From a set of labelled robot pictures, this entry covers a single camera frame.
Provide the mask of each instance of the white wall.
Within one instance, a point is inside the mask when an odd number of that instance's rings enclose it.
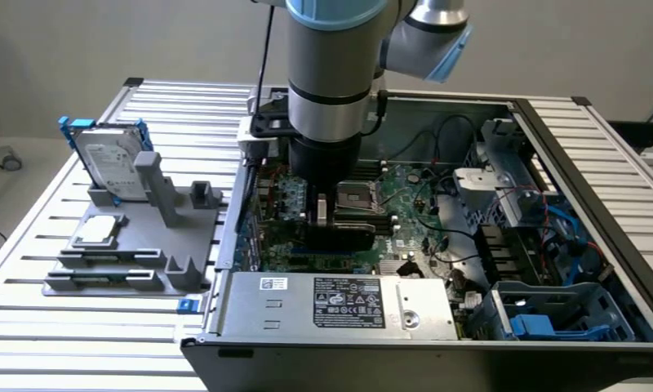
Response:
[[[447,85],[391,88],[588,96],[605,116],[653,107],[653,0],[468,0],[472,43]],[[285,15],[268,80],[285,80]],[[249,0],[0,0],[0,135],[57,136],[128,76],[255,82],[267,7]]]

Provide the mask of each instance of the floor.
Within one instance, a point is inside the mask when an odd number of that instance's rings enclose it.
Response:
[[[0,231],[9,236],[72,151],[64,139],[0,137],[23,160],[19,171],[0,169]]]

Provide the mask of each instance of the green circuit board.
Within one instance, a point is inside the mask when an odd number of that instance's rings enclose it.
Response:
[[[264,203],[265,219],[261,228],[260,259],[261,270],[269,272],[329,272],[344,274],[377,274],[383,261],[413,259],[427,268],[429,257],[424,254],[425,238],[437,244],[441,233],[425,228],[421,219],[432,227],[441,228],[437,215],[429,215],[431,187],[424,179],[427,169],[395,166],[376,181],[349,181],[347,186],[359,185],[373,195],[373,208],[339,207],[336,214],[396,216],[396,230],[392,235],[377,235],[373,248],[364,252],[316,252],[305,249],[300,242],[295,220],[304,209],[305,182],[293,176],[285,167],[271,174],[269,202]]]

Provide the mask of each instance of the aluminum profile table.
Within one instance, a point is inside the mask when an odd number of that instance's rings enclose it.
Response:
[[[164,174],[177,185],[209,180],[223,190],[225,208],[240,165],[235,134],[249,90],[145,80],[121,89],[100,119],[144,118],[164,157]],[[591,108],[568,98],[527,98],[653,266],[651,169],[632,159]],[[89,182],[71,157],[0,251],[0,390],[205,390],[176,343],[200,332],[201,316],[177,315],[176,299],[41,295],[44,276],[89,203]],[[224,219],[223,210],[208,278],[229,228]],[[653,384],[627,383],[609,390],[636,389],[653,390]]]

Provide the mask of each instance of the motherboard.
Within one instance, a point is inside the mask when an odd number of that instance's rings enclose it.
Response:
[[[448,265],[435,257],[447,239],[432,197],[436,189],[444,191],[443,174],[429,167],[361,163],[336,190],[336,222],[373,225],[376,240],[368,251],[327,252],[309,249],[300,239],[305,182],[288,166],[268,166],[259,178],[255,214],[260,270],[443,276]],[[403,271],[404,264],[413,269]]]

